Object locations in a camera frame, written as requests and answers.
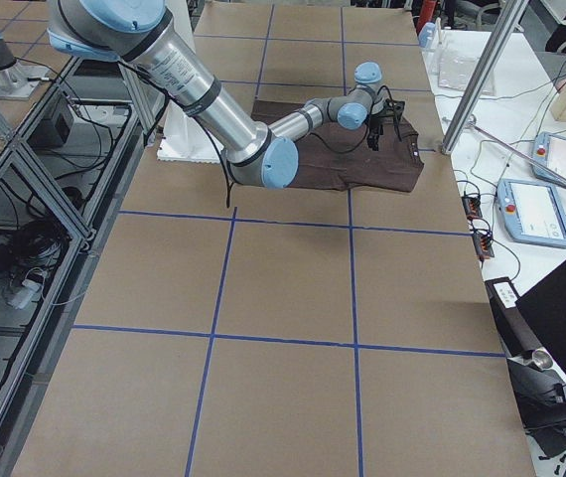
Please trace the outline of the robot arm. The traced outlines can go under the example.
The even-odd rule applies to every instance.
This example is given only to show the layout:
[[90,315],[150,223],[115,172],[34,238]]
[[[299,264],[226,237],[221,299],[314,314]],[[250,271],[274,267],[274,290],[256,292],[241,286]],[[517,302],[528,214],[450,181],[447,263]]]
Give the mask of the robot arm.
[[346,130],[359,129],[380,112],[387,94],[382,92],[382,70],[376,62],[364,62],[354,69],[354,88],[345,95],[308,100],[293,112],[269,125],[275,137],[297,141],[318,127],[337,123]]
[[295,143],[253,120],[176,32],[163,1],[51,1],[48,33],[58,51],[122,62],[169,96],[221,145],[232,180],[287,187],[298,171]]

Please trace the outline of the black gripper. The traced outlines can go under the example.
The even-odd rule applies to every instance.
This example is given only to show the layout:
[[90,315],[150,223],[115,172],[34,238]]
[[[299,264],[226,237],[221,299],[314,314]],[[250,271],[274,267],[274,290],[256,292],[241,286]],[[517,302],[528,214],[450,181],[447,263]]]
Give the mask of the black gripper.
[[386,116],[383,113],[373,114],[367,120],[367,145],[371,150],[379,149],[380,138],[384,133]]

